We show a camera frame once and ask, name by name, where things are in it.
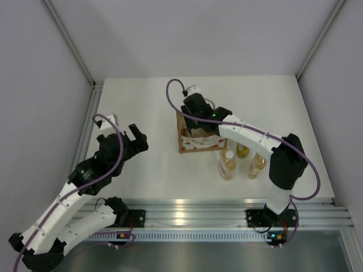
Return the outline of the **burlap watermelon canvas bag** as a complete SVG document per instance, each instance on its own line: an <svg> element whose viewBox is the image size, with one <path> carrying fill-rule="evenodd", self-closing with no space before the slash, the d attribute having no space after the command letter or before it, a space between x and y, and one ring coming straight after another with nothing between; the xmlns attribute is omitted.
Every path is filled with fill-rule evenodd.
<svg viewBox="0 0 363 272"><path fill-rule="evenodd" d="M202 151L215 151L227 148L227 139L202 129L188 129L184 116L176 113L178 130L178 151L180 154Z"/></svg>

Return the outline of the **amber bottle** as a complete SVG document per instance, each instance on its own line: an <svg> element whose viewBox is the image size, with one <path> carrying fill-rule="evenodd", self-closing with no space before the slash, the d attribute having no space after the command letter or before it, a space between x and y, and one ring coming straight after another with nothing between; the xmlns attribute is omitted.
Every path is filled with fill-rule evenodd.
<svg viewBox="0 0 363 272"><path fill-rule="evenodd" d="M248 177L255 179L267 165L267 161L260 154L256 153L248 170Z"/></svg>
<svg viewBox="0 0 363 272"><path fill-rule="evenodd" d="M218 172L224 180L230 180L237 168L237 161L235 154L228 149L220 152L218 160Z"/></svg>

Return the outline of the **yellow bottle with red cap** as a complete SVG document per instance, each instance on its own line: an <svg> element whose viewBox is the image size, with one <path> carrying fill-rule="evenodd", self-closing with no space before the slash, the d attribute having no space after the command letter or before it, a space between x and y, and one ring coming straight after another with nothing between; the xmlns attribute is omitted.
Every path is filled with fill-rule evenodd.
<svg viewBox="0 0 363 272"><path fill-rule="evenodd" d="M249 155L250 149L243 144L237 144L236 155L237 157L244 159Z"/></svg>

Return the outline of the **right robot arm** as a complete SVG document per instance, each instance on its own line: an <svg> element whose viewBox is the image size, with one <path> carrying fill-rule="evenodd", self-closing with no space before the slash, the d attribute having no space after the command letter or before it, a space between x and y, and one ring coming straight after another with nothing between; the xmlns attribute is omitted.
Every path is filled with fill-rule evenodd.
<svg viewBox="0 0 363 272"><path fill-rule="evenodd" d="M243 123L230 110L223 107L213 109L201 93L183 91L184 105L181 111L186 118L187 129L202 129L207 133L232 140L254 149L269 162L271 192L261 217L271 225L277 225L285 218L289 198L296 181L304 173L307 162L298 136L290 133L274 139L271 135Z"/></svg>

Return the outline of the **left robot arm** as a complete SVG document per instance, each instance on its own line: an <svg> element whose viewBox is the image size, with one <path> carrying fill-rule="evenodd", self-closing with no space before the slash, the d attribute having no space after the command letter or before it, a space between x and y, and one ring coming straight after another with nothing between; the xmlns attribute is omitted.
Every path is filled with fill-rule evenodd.
<svg viewBox="0 0 363 272"><path fill-rule="evenodd" d="M109 197L92 213L72 223L73 216L121 174L125 162L147 151L147 136L129 125L126 133L103 130L99 149L80 162L45 213L26 231L9 238L13 249L31 271L52 271L79 243L106 227L133 227L133 215L119 197Z"/></svg>

